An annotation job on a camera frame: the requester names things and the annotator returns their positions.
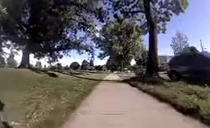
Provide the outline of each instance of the sidewalk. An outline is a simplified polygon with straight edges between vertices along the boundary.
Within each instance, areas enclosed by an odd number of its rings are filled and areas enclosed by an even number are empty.
[[[106,79],[119,80],[115,74]],[[63,128],[207,128],[125,83],[101,82]]]

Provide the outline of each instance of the shrub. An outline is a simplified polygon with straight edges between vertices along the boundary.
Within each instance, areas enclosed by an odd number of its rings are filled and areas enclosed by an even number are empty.
[[[78,70],[80,68],[80,64],[78,62],[72,62],[70,68],[72,70]]]
[[[64,67],[64,69],[65,69],[65,70],[69,70],[69,66],[66,65],[66,66]]]
[[[82,61],[82,66],[81,66],[81,70],[88,70],[89,67],[90,67],[90,65],[89,65],[88,61],[83,60]]]
[[[136,76],[143,76],[145,74],[145,67],[143,66],[134,66],[132,68]]]
[[[61,63],[57,63],[56,68],[57,68],[58,70],[62,70],[62,69],[63,69]]]
[[[42,64],[40,61],[36,62],[35,68],[42,69]]]

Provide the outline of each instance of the sky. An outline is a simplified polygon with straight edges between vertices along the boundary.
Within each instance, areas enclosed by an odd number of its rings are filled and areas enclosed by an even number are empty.
[[[204,48],[210,52],[210,0],[188,0],[189,6],[185,13],[179,16],[173,16],[171,21],[167,24],[167,31],[165,34],[158,36],[158,54],[159,55],[173,55],[173,51],[170,47],[171,39],[175,35],[176,31],[184,33],[188,39],[190,46],[195,46],[198,50],[201,50],[200,40],[202,40]],[[148,42],[148,37],[144,37],[145,42]],[[82,62],[83,59],[88,59],[88,55],[78,55],[75,51],[70,53],[70,56],[66,56],[59,60],[63,66],[70,65],[71,62]],[[21,52],[15,57],[15,59],[21,61]],[[36,59],[33,55],[30,57],[31,64],[36,63]],[[107,58],[100,60],[95,58],[95,65],[105,64]],[[47,65],[45,60],[41,60],[43,65]]]

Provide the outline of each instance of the building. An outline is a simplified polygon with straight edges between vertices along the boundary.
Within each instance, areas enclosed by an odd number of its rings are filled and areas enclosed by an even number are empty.
[[[162,65],[162,64],[166,64],[168,63],[171,59],[173,58],[173,56],[158,56],[158,64]]]

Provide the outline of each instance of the grass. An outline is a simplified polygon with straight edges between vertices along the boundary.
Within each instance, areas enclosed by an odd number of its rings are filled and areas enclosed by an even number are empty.
[[[101,80],[106,74],[84,77]],[[0,69],[0,100],[20,127],[58,128],[99,81],[68,75],[52,78],[29,70]]]
[[[164,82],[160,85],[147,85],[135,80],[127,82],[210,126],[210,87],[184,82]]]

